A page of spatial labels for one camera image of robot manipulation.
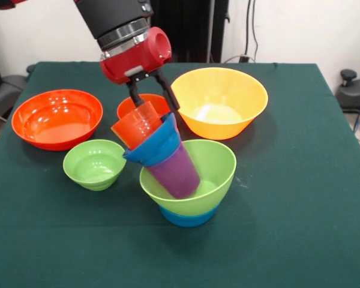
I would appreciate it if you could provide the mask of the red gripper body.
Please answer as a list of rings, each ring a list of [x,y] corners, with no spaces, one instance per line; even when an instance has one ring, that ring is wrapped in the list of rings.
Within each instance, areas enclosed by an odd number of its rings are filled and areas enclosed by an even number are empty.
[[[150,73],[172,58],[172,48],[165,32],[152,27],[127,42],[105,51],[100,67],[106,77],[119,85],[140,72]]]

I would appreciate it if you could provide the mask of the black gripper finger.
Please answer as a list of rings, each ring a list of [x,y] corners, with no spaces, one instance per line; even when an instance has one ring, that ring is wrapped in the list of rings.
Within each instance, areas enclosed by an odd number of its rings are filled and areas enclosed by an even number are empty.
[[[137,90],[137,84],[134,80],[131,80],[126,83],[130,98],[132,99],[135,106],[140,106],[144,103],[144,101],[139,96],[138,90]]]
[[[155,71],[155,79],[157,83],[162,87],[164,98],[167,101],[167,104],[171,110],[179,110],[180,106],[179,103],[167,81],[167,79],[164,77],[163,73],[160,69],[157,69]]]

